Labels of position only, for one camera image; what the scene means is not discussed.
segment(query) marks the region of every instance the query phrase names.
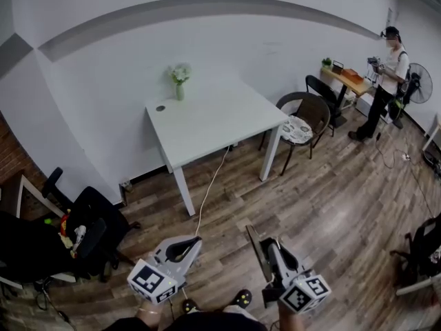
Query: sneaker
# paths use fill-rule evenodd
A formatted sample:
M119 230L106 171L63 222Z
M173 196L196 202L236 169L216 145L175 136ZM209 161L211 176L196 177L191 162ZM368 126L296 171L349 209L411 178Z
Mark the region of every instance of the sneaker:
M251 303L252 299L253 299L253 295L251 294L251 292L249 290L241 290L234 297L234 299L230 303L230 305L238 305L242 309L246 309L247 306Z
M189 312L200 312L201 309L198 307L196 302L193 299L186 299L182 302L182 310L184 314L188 314Z
M359 139L359 138L358 138L357 133L356 133L355 131L349 131L349 132L347 133L347 136L349 136L349 138L350 138L351 140L355 140L355 141L363 142L362 139Z
M401 122L400 119L395 119L395 120L393 121L393 124L394 124L397 128L399 128L400 130L402 129L402 122Z

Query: orange box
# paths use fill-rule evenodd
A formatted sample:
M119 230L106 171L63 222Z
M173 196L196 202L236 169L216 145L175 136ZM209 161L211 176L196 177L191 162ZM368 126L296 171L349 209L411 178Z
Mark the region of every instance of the orange box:
M363 83L363 78L352 69L344 69L342 72L342 76L354 82L356 85L360 85L361 83Z

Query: white cable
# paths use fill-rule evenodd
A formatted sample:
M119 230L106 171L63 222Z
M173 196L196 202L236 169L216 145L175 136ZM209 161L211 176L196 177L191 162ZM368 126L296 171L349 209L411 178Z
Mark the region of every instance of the white cable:
M222 167L223 162L225 161L225 157L227 156L228 152L229 152L229 146L227 147L227 152L223 155L222 163L221 163L220 166L218 167L217 171L214 173L214 177L213 177L213 179L212 179L212 182L209 184L208 189L207 189L207 192L205 193L205 197L204 197L204 199L202 200L201 208L199 209L199 223L198 223L198 227L196 228L196 232L194 233L195 236L198 235L199 227L201 226L202 207L204 206L205 200L207 199L209 189L210 189L211 186L213 185L214 179L216 178L216 175L218 174L218 171L219 171L220 168Z

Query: black chair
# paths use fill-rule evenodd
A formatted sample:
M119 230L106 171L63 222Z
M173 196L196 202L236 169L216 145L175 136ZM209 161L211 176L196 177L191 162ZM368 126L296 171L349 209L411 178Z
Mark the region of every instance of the black chair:
M312 149L316 147L318 140L320 140L326 127L329 125L330 113L329 108L322 97L316 96L308 92L295 92L283 96L276 104L276 107L282 109L287 103L292 101L301 101L294 115L295 117L301 118L307 122L311 127L313 132L313 137L304 143L294 143L284 138L280 138L281 141L287 143L291 146L289 149L289 154L285 165L283 166L282 173L284 175L287 169L289 160L291 159L292 152L296 146L309 146L309 158L312 159ZM262 141L260 142L259 151L263 147L263 142L265 141L266 132L263 133Z
M408 263L399 275L399 284L413 284L418 275L432 277L441 273L441 261L434 263L430 260L430 256L441 246L441 214L426 220L413 238L411 233L404 237L409 241L409 252L390 251L392 256L399 255Z
M63 174L61 168L57 168L46 181L41 194L47 197L49 193L61 204L61 210L68 212L69 218L66 225L66 234L75 240L74 229L84 225L86 229L92 227L99 219L105 223L105 232L99 242L93 247L85 258L84 264L88 273L92 276L100 274L101 280L105 281L105 264L109 261L114 269L118 268L119 261L134 265L133 261L121 254L117 248L124 236L132 229L139 229L139 222L129 224L121 212L115 208L101 193L88 186L82 191L75 202L71 202L57 187L56 183Z
M26 221L0 212L0 276L20 283L31 283L64 272L89 278L88 257L98 248L105 231L104 220L96 220L78 246L77 258L73 259L61 242L56 227L41 220Z
M336 119L341 116L341 110L337 106L337 96L326 83L319 80L317 77L308 75L306 76L306 91L309 92L309 87L315 90L320 96L323 97L326 104L329 107L331 113L331 119L329 121L330 128L332 129L332 137L334 137L334 130L336 128Z

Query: vase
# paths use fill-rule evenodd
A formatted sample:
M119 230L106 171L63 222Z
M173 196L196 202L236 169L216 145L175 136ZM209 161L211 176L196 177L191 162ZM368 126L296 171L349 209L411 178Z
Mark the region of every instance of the vase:
M178 99L178 101L182 101L184 99L184 96L184 87L182 85L176 85L176 98Z

